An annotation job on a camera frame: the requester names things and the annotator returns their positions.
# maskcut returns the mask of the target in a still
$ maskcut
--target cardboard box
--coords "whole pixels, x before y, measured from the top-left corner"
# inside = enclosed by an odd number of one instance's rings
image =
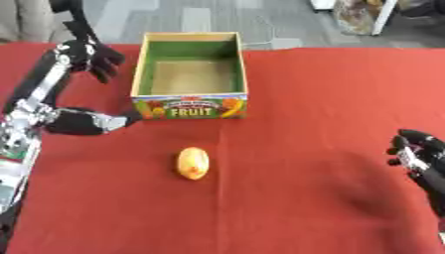
[[[243,117],[247,83],[239,34],[146,34],[131,98],[145,119]]]

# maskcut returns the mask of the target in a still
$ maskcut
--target robotic hand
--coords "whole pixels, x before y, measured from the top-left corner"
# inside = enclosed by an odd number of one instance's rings
[[[402,165],[408,176],[427,194],[434,212],[445,216],[445,143],[415,130],[399,130],[387,150],[395,158],[391,166]]]
[[[110,116],[85,108],[58,108],[57,98],[73,73],[89,71],[100,82],[116,75],[124,56],[66,23],[76,40],[47,51],[4,105],[0,122],[0,216],[21,200],[41,150],[41,132],[100,135],[127,127],[141,117],[137,111]]]

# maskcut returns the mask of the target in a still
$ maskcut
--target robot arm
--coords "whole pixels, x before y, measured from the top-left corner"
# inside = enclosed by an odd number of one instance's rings
[[[41,127],[50,133],[100,135],[139,120],[135,111],[109,116],[89,109],[57,108],[57,98],[72,73],[89,71],[100,82],[107,83],[107,76],[114,76],[114,66],[123,60],[123,55],[89,36],[47,51],[4,106],[0,153],[17,153],[30,143]]]
[[[403,166],[408,176],[428,194],[434,212],[445,216],[445,143],[427,133],[399,130],[387,150],[391,166]]]

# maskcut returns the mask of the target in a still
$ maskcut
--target table surface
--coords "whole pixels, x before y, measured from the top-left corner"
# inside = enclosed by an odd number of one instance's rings
[[[49,45],[0,47],[4,101]],[[77,74],[61,105],[130,106],[138,46],[109,85]],[[10,254],[440,253],[424,193],[384,154],[397,128],[445,138],[445,51],[246,52],[245,119],[45,135]],[[206,149],[199,182],[174,173]]]

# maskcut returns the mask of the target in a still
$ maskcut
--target gray floor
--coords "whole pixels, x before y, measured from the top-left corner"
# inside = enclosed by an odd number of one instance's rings
[[[379,37],[343,35],[330,13],[308,0],[84,0],[107,43],[140,43],[144,32],[241,32],[247,49],[445,47],[443,19],[395,17]]]

